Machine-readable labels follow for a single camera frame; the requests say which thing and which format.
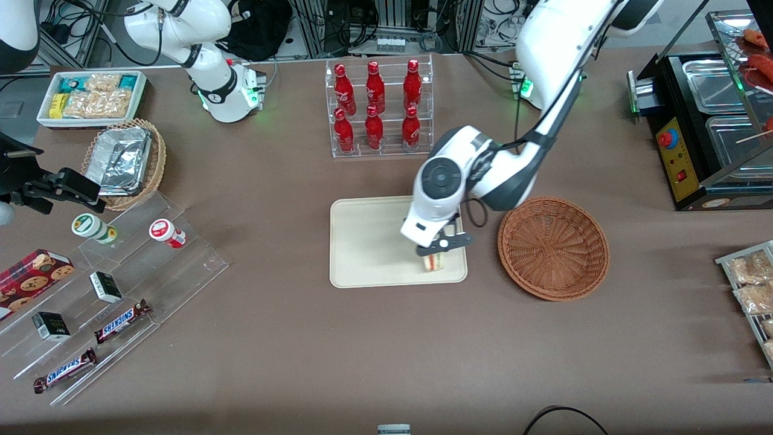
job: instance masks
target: wicker basket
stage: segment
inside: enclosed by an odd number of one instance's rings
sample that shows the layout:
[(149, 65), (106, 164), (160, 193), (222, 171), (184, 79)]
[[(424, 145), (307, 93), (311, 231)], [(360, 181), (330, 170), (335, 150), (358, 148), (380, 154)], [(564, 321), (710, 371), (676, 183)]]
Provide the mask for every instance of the wicker basket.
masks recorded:
[(571, 202), (537, 197), (499, 226), (499, 259), (524, 290), (547, 300), (580, 299), (609, 268), (609, 245), (595, 219)]
[[(164, 144), (164, 138), (158, 133), (158, 130), (151, 124), (143, 119), (132, 119), (129, 122), (122, 122), (121, 124), (111, 125), (108, 129), (122, 129), (131, 127), (146, 128), (153, 134), (153, 142), (151, 143), (150, 156), (148, 157), (148, 166), (145, 169), (145, 178), (142, 180), (142, 191), (133, 197), (101, 197), (104, 202), (107, 203), (107, 208), (113, 211), (124, 211), (140, 201), (145, 195), (148, 195), (158, 189), (158, 185), (161, 184), (161, 178), (164, 176), (164, 165), (166, 164), (166, 145)], [(97, 135), (88, 151), (86, 151), (86, 158), (83, 159), (83, 163), (80, 165), (80, 173), (86, 173), (86, 169), (91, 162), (91, 153), (94, 152), (94, 144), (97, 143)]]

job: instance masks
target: brown table surface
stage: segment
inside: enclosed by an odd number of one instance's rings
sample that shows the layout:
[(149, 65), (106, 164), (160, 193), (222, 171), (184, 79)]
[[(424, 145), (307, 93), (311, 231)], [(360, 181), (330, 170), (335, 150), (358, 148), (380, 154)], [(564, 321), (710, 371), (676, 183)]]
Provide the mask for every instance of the brown table surface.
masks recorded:
[[(169, 149), (161, 191), (233, 265), (67, 406), (3, 372), (0, 433), (373, 434), (405, 422), (416, 435), (514, 434), (556, 404), (611, 433), (773, 432), (773, 385), (740, 383), (770, 372), (713, 263), (770, 239), (773, 212), (673, 211), (647, 125), (628, 113), (625, 72), (652, 53), (605, 50), (587, 67), (534, 188), (584, 207), (609, 240), (607, 279), (572, 303), (508, 278), (501, 214), (470, 230), (462, 283), (336, 289), (330, 205), (410, 194), (422, 159), (335, 161), (324, 61), (281, 64), (265, 110), (232, 125), (201, 109), (184, 70), (146, 70), (141, 116)], [(506, 82), (462, 56), (434, 64), (438, 135), (469, 123), (512, 137)], [(524, 105), (522, 131), (537, 116)], [(93, 136), (41, 128), (34, 145), (43, 167), (78, 168)], [(75, 248), (81, 211), (19, 210), (0, 227), (2, 268)], [(534, 433), (557, 428), (593, 433), (568, 415)]]

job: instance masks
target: cookie box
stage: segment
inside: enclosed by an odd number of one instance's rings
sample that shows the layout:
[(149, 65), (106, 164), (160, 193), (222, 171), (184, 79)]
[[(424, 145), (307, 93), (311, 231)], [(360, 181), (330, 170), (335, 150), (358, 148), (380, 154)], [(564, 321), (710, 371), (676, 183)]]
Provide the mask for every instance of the cookie box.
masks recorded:
[[(126, 115), (123, 118), (88, 118), (88, 119), (76, 119), (76, 118), (51, 118), (49, 115), (49, 109), (55, 99), (55, 95), (60, 91), (64, 79), (73, 76), (89, 76), (91, 74), (121, 74), (124, 76), (136, 76), (131, 99), (129, 100), (129, 107), (126, 111)], [(56, 73), (51, 77), (51, 83), (49, 84), (46, 96), (43, 98), (43, 103), (38, 110), (37, 120), (38, 123), (44, 127), (51, 129), (57, 128), (98, 128), (108, 125), (118, 124), (120, 122), (129, 122), (135, 118), (137, 109), (139, 108), (140, 101), (142, 99), (142, 92), (145, 89), (145, 82), (147, 79), (145, 75), (138, 70), (99, 70), (99, 71), (67, 71), (63, 73)]]
[(18, 311), (75, 268), (64, 256), (37, 249), (0, 272), (0, 320)]

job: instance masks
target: red bottle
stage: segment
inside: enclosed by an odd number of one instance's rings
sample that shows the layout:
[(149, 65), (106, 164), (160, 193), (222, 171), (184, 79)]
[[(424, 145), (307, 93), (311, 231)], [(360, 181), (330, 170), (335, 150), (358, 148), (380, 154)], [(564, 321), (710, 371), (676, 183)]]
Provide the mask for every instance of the red bottle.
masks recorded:
[(384, 79), (379, 74), (379, 63), (375, 60), (368, 62), (368, 81), (365, 83), (368, 91), (368, 104), (376, 106), (379, 113), (387, 109), (387, 97), (384, 94)]
[(405, 111), (403, 120), (403, 149), (408, 152), (416, 151), (419, 147), (419, 120), (416, 118), (416, 106), (410, 106)]
[(419, 61), (408, 60), (408, 74), (403, 82), (403, 106), (407, 111), (410, 106), (419, 107), (421, 103), (421, 77), (419, 77)]
[(333, 115), (335, 116), (333, 129), (335, 130), (335, 137), (338, 139), (339, 148), (342, 153), (351, 154), (354, 152), (354, 130), (352, 130), (352, 124), (346, 119), (346, 113), (342, 108), (335, 108)]
[(384, 123), (379, 118), (375, 105), (368, 106), (368, 119), (365, 120), (365, 130), (368, 132), (368, 147), (373, 151), (381, 149), (384, 139)]
[(335, 71), (335, 99), (348, 116), (354, 116), (357, 113), (357, 104), (354, 102), (354, 87), (352, 81), (346, 76), (346, 68), (337, 63), (333, 67)]

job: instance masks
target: red button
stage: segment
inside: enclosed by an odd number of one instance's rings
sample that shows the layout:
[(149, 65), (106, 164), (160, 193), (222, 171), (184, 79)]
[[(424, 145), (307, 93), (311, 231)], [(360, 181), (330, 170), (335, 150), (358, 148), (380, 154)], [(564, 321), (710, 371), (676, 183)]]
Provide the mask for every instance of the red button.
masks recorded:
[(671, 136), (671, 133), (669, 132), (660, 133), (658, 136), (658, 145), (662, 146), (663, 148), (670, 146), (671, 142), (673, 142), (673, 136)]

